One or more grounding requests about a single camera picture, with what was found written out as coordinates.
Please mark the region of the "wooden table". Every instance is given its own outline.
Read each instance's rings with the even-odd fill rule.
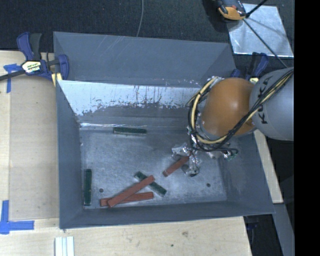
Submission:
[[[6,74],[6,71],[2,68],[4,65],[13,63],[20,65],[24,60],[23,54],[19,51],[0,50],[0,75]],[[12,87],[23,84],[28,88],[27,86],[32,86],[37,83],[50,84],[49,81],[43,78],[26,77],[25,75],[12,79]],[[16,126],[16,123],[14,123],[15,120],[11,118],[11,111],[13,110],[11,109],[11,93],[14,93],[14,91],[11,93],[7,93],[6,91],[7,81],[1,81],[0,200],[2,201],[9,200],[12,195],[15,195],[14,190],[12,190],[12,187],[15,188],[15,184],[13,183],[15,179],[12,179],[10,175],[13,175],[13,170],[15,171],[14,175],[17,175],[15,169],[17,165],[10,158],[10,142],[16,143],[15,139],[17,138],[17,134],[11,134],[11,128]],[[33,113],[33,118],[36,119],[38,117],[35,113],[36,111]],[[259,131],[255,132],[255,137],[272,201],[274,203],[282,203],[283,199],[266,139]],[[35,137],[32,139],[35,145],[38,145],[37,147],[41,147],[41,138],[37,139],[37,137]],[[29,149],[27,147],[28,143],[23,143],[21,140],[23,140],[23,138],[20,137],[17,142],[21,143],[21,147],[23,147],[22,149],[25,152],[32,152],[32,150],[34,150]],[[42,154],[45,154],[46,150],[38,148],[38,151],[42,151]],[[34,162],[32,160],[29,161],[28,164],[33,166]],[[39,191],[39,189],[48,190],[48,188],[44,188],[47,186],[40,186],[40,184],[48,184],[46,170],[42,170],[41,172],[41,169],[43,168],[37,168],[37,165],[34,165],[34,169],[21,172],[20,178],[24,181],[24,184],[34,185],[34,187],[25,189],[26,195],[28,195],[28,193],[35,193],[36,189],[37,194],[40,195],[41,191]],[[15,182],[19,183],[21,181],[20,179],[16,179]],[[39,196],[37,200],[41,201],[43,198],[46,199],[46,195],[48,195],[48,191],[45,192],[42,197]],[[21,206],[19,205],[19,209],[20,208],[22,211],[26,211],[26,214],[32,215],[35,212],[39,218],[35,220],[34,230],[11,231],[9,235],[0,235],[0,256],[54,255],[55,238],[69,236],[74,237],[74,252],[77,256],[252,255],[243,217],[61,230],[59,229],[57,210],[52,210],[44,206],[42,209],[38,209],[39,212],[37,212],[35,209],[32,209],[29,202],[21,203]]]

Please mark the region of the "blue clamp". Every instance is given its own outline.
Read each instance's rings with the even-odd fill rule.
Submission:
[[[34,230],[34,220],[9,221],[9,200],[2,202],[0,234],[8,235],[10,231]]]
[[[69,75],[69,61],[68,57],[64,54],[58,56],[58,60],[46,62],[41,59],[39,53],[39,41],[41,34],[30,34],[30,32],[24,32],[20,34],[16,43],[18,45],[19,51],[25,56],[25,62],[21,67],[25,70],[27,76],[39,76],[52,81],[52,71],[50,71],[50,66],[59,64],[60,73],[62,78],[65,80]]]
[[[245,79],[249,80],[252,77],[258,77],[262,71],[266,69],[268,63],[269,57],[265,53],[253,52],[250,67],[245,74]]]

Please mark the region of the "black floor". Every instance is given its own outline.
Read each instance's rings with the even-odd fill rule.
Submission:
[[[260,0],[246,0],[258,4]],[[277,6],[291,49],[295,51],[295,1],[269,0],[265,5]],[[2,1],[0,15],[0,49],[16,50],[16,38],[29,31],[42,33],[41,52],[53,52],[53,31],[90,34],[136,36],[142,14],[141,0],[41,0]],[[223,23],[212,0],[144,0],[139,37],[229,43],[227,25]],[[234,55],[242,72],[251,57]],[[293,59],[283,62],[294,66]],[[282,69],[270,57],[266,73]],[[294,143],[268,138],[268,146],[280,184],[294,174]],[[294,200],[286,204],[292,227]],[[248,235],[253,256],[281,256],[281,247],[271,215],[251,216]]]

